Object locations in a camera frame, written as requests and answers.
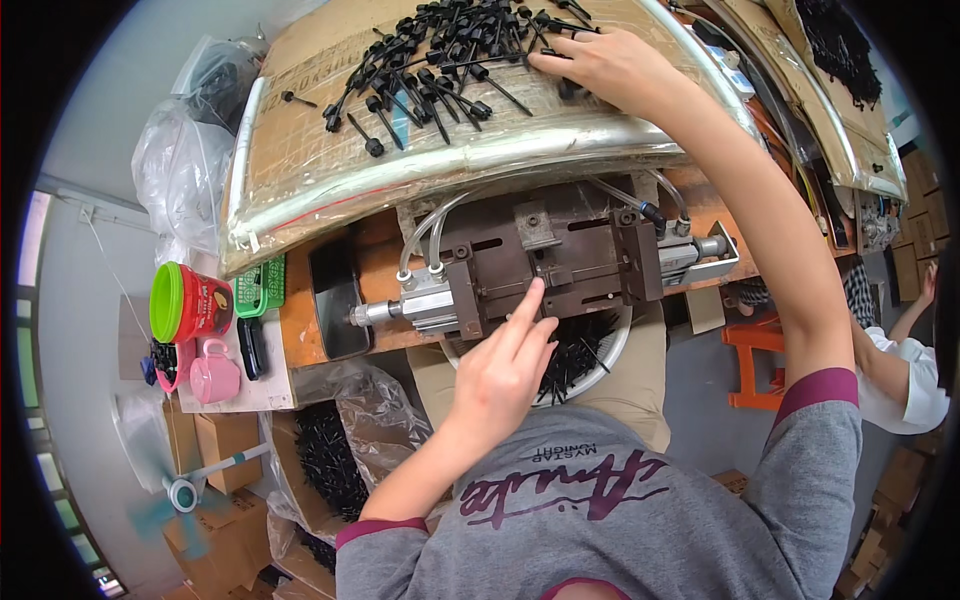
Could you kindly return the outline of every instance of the green lid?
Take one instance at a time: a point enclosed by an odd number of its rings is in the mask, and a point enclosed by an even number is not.
[[[180,265],[165,262],[156,270],[150,290],[150,329],[158,342],[169,344],[180,328],[183,314],[183,276]]]

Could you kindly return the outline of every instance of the white sleeve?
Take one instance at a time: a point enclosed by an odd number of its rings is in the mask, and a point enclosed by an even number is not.
[[[950,403],[947,392],[937,387],[939,374],[933,348],[907,338],[893,353],[910,363],[910,384],[903,420],[933,429],[947,416]]]

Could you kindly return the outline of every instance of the hand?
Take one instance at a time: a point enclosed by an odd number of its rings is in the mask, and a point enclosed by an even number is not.
[[[539,70],[573,80],[627,114],[656,122],[678,98],[699,89],[639,37],[604,27],[603,34],[557,37],[552,47],[572,60],[531,54]]]
[[[534,324],[543,288],[543,280],[534,279],[510,320],[460,359],[453,407],[441,430],[477,452],[476,459],[520,427],[557,346],[547,344],[556,317]]]
[[[937,263],[931,262],[926,266],[924,272],[924,288],[920,294],[921,300],[927,304],[933,303],[933,297],[937,293]]]

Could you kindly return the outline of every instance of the pink cup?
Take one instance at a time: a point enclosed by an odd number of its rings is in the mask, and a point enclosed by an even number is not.
[[[210,353],[217,346],[220,352]],[[190,388],[201,404],[229,400],[240,393],[240,368],[226,357],[227,344],[210,338],[204,342],[203,356],[190,365]]]

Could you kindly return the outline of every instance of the red bucket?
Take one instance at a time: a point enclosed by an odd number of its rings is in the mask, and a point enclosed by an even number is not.
[[[215,277],[200,275],[186,265],[180,265],[180,275],[183,277],[183,310],[173,342],[227,333],[233,321],[230,286]]]

